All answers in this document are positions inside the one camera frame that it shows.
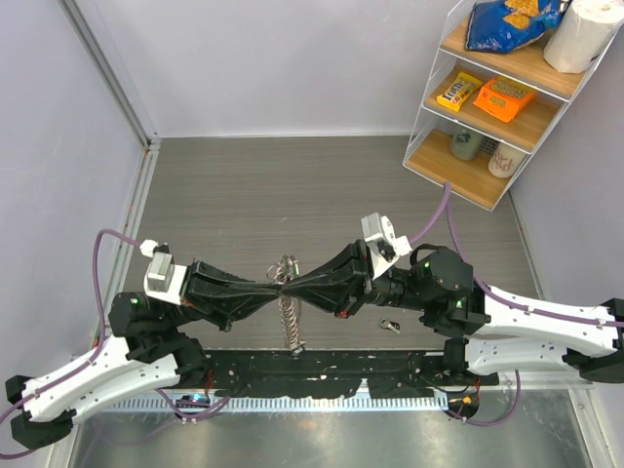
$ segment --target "metal spring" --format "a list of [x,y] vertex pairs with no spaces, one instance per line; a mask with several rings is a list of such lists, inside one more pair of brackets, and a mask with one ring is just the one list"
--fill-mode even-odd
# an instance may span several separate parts
[[[293,256],[283,255],[280,261],[269,267],[266,271],[267,278],[275,283],[283,285],[299,276],[298,262]],[[296,312],[294,301],[286,296],[280,295],[279,310],[282,316],[282,329],[284,330],[284,340],[286,346],[294,355],[299,354],[304,349],[305,343],[299,338],[298,322],[301,312],[301,303],[298,303],[299,314]]]

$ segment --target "white wall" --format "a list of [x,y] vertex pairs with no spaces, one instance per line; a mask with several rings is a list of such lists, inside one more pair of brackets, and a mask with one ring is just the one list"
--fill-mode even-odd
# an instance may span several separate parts
[[[87,348],[91,250],[120,228],[141,148],[59,2],[0,2],[0,381]],[[102,245],[100,274],[113,244]],[[8,403],[0,398],[0,410]],[[0,427],[0,451],[23,448]],[[38,466],[41,450],[11,467]]]
[[[624,298],[624,32],[513,187],[548,297]],[[624,384],[599,385],[624,460]]]
[[161,137],[409,133],[454,4],[96,0]]

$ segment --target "paper towel roll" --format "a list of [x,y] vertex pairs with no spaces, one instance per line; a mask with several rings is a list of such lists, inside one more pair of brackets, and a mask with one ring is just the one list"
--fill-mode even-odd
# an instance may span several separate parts
[[580,73],[600,55],[622,22],[622,0],[573,0],[544,49],[544,58],[557,71]]

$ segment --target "black mounting plate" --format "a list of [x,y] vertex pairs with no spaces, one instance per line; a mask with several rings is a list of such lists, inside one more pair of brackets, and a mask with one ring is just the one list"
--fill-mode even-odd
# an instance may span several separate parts
[[[472,385],[470,372],[443,373],[442,353],[423,350],[206,350],[213,388],[218,396],[253,398],[348,398],[366,379],[371,398],[432,396],[438,386]],[[481,377],[482,386],[497,385],[496,374]]]

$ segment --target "yellow candy box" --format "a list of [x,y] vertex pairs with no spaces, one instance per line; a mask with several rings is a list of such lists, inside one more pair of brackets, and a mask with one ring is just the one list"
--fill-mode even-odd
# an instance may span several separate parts
[[458,112],[461,104],[468,100],[481,85],[483,85],[482,81],[461,71],[448,89],[436,97],[436,101],[439,105]]

